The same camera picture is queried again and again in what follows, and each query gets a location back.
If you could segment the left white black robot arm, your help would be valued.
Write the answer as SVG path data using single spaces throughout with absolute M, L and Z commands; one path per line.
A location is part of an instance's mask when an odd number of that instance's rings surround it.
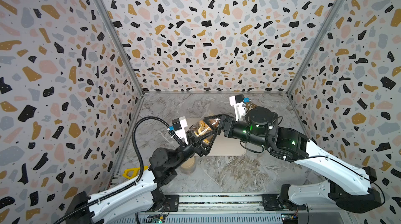
M 57 223 L 111 224 L 139 212 L 160 209 L 165 202 L 160 188 L 170 183 L 177 175 L 176 169 L 194 155 L 208 155 L 220 132 L 217 123 L 202 120 L 185 132 L 188 140 L 185 143 L 177 131 L 169 127 L 169 134 L 179 142 L 176 149 L 156 149 L 149 159 L 149 168 L 140 160 L 138 175 L 120 185 L 92 195 L 77 194 L 66 215 Z

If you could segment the clear plastic cookie jar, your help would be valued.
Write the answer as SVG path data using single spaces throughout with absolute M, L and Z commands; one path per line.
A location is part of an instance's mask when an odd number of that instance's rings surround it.
M 196 140 L 196 142 L 199 142 L 201 140 L 201 137 L 207 136 L 208 134 L 213 133 L 213 130 L 218 127 L 218 124 L 205 124 L 203 120 L 200 120 L 196 122 L 199 124 L 199 134 L 200 137 Z

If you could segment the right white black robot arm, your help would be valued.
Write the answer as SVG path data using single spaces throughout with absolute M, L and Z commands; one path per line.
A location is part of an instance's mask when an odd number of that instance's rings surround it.
M 296 210 L 309 204 L 335 205 L 356 214 L 363 214 L 382 206 L 383 190 L 376 184 L 372 167 L 355 167 L 319 147 L 304 134 L 280 127 L 281 117 L 267 108 L 255 107 L 238 119 L 227 114 L 205 117 L 195 131 L 202 141 L 224 133 L 237 139 L 246 149 L 247 144 L 260 147 L 279 160 L 304 166 L 322 175 L 325 180 L 316 184 L 284 184 L 267 209 Z

